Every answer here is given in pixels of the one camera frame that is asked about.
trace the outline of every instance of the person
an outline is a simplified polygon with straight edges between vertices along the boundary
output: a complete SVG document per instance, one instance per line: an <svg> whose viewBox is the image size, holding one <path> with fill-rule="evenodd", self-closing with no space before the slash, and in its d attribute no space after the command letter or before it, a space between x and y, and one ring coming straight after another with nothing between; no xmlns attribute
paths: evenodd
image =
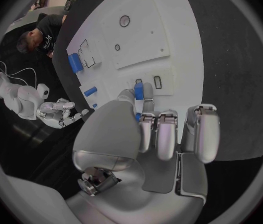
<svg viewBox="0 0 263 224"><path fill-rule="evenodd" d="M66 15L51 14L43 18L33 31L27 31L17 41L19 52L26 54L33 50L53 57L54 45Z"/></svg>

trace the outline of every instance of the dark floor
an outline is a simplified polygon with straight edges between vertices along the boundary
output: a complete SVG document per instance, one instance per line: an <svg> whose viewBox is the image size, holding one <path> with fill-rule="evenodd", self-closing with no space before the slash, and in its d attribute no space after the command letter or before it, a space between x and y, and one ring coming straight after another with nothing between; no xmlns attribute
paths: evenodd
<svg viewBox="0 0 263 224"><path fill-rule="evenodd" d="M229 1L189 2L200 29L204 63L208 67L204 71L203 101L215 103L225 120L222 123L222 140L227 149L220 151L221 157L234 154L235 146L249 147L241 157L247 157L249 149L253 148L253 154L263 154L263 47L244 18L240 18L240 24L231 23L232 19L238 19L236 11L222 9L230 6ZM226 31L235 31L237 36ZM67 98L51 60L17 54L14 51L15 39L16 34L5 37L0 60L10 64L11 71L32 66L39 74L39 81L51 88L52 101L59 97ZM33 83L32 75L23 76ZM71 150L82 124L81 121L65 129L54 130L40 121L20 119L0 100L0 162L4 171L52 187L65 199L72 196L79 191L76 180L80 174L72 164ZM209 195L197 224L207 224L230 207L249 186L262 162L263 156L241 161L214 161L206 165Z"/></svg>

